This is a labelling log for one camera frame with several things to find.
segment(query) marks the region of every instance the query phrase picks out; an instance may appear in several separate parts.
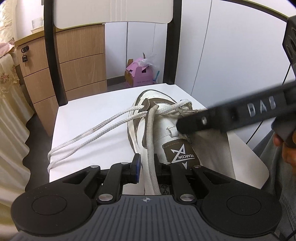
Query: wooden drawer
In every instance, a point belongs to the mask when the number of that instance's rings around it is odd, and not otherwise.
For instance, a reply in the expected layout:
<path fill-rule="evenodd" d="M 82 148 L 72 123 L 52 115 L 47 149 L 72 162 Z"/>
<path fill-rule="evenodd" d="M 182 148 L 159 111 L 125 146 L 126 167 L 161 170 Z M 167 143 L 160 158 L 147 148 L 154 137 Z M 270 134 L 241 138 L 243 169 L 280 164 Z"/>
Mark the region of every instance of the wooden drawer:
<path fill-rule="evenodd" d="M 54 133 L 54 124 L 59 105 L 55 96 L 34 104 L 36 113 L 49 136 Z"/>
<path fill-rule="evenodd" d="M 105 53 L 105 25 L 92 25 L 57 33 L 59 62 Z"/>
<path fill-rule="evenodd" d="M 26 76 L 24 80 L 33 104 L 55 95 L 48 68 Z"/>
<path fill-rule="evenodd" d="M 82 86 L 66 92 L 68 101 L 104 93 L 107 91 L 107 81 L 103 80 L 90 85 Z"/>
<path fill-rule="evenodd" d="M 106 79 L 104 53 L 65 62 L 60 66 L 65 91 Z"/>
<path fill-rule="evenodd" d="M 25 53 L 28 56 L 27 66 L 22 62 L 23 53 L 21 52 L 21 49 L 26 45 L 29 46 L 29 50 Z M 23 77 L 48 68 L 44 37 L 18 46 L 17 57 L 20 62 Z"/>

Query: gray ribbed panel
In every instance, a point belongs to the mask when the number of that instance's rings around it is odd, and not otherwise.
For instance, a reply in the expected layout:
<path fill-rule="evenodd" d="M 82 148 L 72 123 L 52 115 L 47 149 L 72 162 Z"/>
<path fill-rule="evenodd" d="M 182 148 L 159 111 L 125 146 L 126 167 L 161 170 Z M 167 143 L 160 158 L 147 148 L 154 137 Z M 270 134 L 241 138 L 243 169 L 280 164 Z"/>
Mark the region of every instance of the gray ribbed panel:
<path fill-rule="evenodd" d="M 172 196 L 125 196 L 99 206 L 91 219 L 71 233 L 35 237 L 19 232 L 12 241 L 276 241 L 269 234 L 243 239 L 222 234 L 208 226 L 195 207 L 181 205 Z"/>

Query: pink cardboard box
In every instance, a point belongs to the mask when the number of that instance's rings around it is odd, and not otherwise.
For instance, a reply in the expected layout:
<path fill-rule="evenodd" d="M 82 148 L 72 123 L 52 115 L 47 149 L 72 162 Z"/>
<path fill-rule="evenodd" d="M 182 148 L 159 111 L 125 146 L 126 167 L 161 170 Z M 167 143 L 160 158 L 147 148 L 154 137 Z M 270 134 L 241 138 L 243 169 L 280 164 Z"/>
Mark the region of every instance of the pink cardboard box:
<path fill-rule="evenodd" d="M 153 72 L 150 66 L 141 67 L 138 65 L 138 61 L 143 58 L 138 58 L 135 61 L 133 59 L 128 60 L 128 64 L 125 70 L 125 79 L 131 87 L 152 85 Z"/>

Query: white shoelace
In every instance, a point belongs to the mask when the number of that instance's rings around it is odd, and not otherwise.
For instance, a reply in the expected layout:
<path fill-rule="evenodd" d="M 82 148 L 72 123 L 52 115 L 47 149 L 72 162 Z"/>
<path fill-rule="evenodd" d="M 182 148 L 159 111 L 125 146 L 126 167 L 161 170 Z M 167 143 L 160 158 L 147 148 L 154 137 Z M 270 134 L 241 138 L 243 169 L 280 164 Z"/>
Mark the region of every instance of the white shoelace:
<path fill-rule="evenodd" d="M 154 146 L 153 146 L 153 120 L 154 120 L 154 116 L 155 115 L 172 115 L 172 114 L 179 114 L 178 108 L 181 108 L 182 106 L 191 103 L 191 101 L 184 99 L 179 101 L 178 103 L 174 104 L 174 105 L 167 105 L 165 107 L 162 107 L 160 109 L 158 109 L 158 106 L 155 106 L 153 108 L 150 109 L 149 111 L 149 116 L 148 116 L 148 123 L 147 123 L 147 151 L 148 151 L 148 166 L 149 166 L 149 174 L 150 174 L 150 178 L 152 181 L 152 185 L 153 185 L 153 190 L 154 193 L 156 195 L 160 195 L 160 191 L 159 191 L 159 186 L 157 183 L 157 179 L 156 179 L 156 173 L 155 173 L 155 168 L 154 168 Z M 80 135 L 76 136 L 75 138 L 73 138 L 72 140 L 69 140 L 67 142 L 62 143 L 61 145 L 51 149 L 51 151 L 48 153 L 47 157 L 48 160 L 50 161 L 50 157 L 51 154 L 54 153 L 55 151 L 66 147 L 94 132 L 96 132 L 97 130 L 101 129 L 102 127 L 104 127 L 106 124 L 110 123 L 112 120 L 116 119 L 117 117 L 130 112 L 130 111 L 135 111 L 135 110 L 140 110 L 142 109 L 144 106 L 143 105 L 136 105 L 136 106 L 132 106 L 130 108 L 127 108 L 124 111 L 121 111 L 119 113 L 117 113 L 116 115 L 112 116 L 111 118 L 104 120 L 103 122 L 101 122 L 100 124 L 96 125 L 93 128 L 90 128 L 89 130 L 81 133 Z M 97 135 L 93 136 L 92 138 L 88 139 L 87 141 L 85 141 L 84 143 L 82 143 L 81 145 L 77 146 L 74 150 L 70 151 L 68 154 L 52 161 L 47 168 L 47 171 L 49 173 L 49 170 L 51 168 L 54 167 L 54 165 L 58 162 L 60 162 L 61 160 L 64 160 L 65 158 L 71 156 L 72 154 L 74 154 L 76 151 L 78 151 L 79 149 L 81 149 L 82 147 L 86 146 L 87 144 L 91 143 L 92 141 L 98 139 L 100 136 L 106 134 L 107 132 L 111 131 L 112 129 L 126 123 L 129 122 L 131 120 L 137 119 L 137 118 L 142 118 L 145 117 L 147 114 L 147 111 L 142 111 L 140 113 L 137 113 L 135 115 L 129 116 L 111 126 L 109 126 L 108 128 L 104 129 L 103 131 L 99 132 Z"/>

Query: cabinet top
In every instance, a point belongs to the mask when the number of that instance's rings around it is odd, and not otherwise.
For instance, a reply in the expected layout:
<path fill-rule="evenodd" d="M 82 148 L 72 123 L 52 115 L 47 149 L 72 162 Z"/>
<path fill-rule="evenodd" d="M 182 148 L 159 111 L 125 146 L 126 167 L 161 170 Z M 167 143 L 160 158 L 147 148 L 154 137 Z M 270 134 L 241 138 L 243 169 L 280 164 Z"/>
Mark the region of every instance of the cabinet top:
<path fill-rule="evenodd" d="M 75 27 L 71 27 L 71 28 L 64 28 L 64 29 L 60 29 L 60 28 L 56 28 L 56 32 L 61 32 L 61 31 L 65 31 L 68 29 L 73 29 L 73 28 L 80 28 L 80 27 L 85 27 L 85 26 L 90 26 L 90 25 L 98 25 L 98 24 L 102 24 L 102 23 L 95 23 L 95 24 L 87 24 L 87 25 L 81 25 L 81 26 L 75 26 Z M 15 41 L 15 47 L 20 46 L 22 44 L 28 43 L 32 40 L 38 39 L 44 37 L 44 30 L 34 33 L 34 34 L 30 34 L 26 37 L 23 37 L 21 39 L 18 39 L 17 41 Z"/>

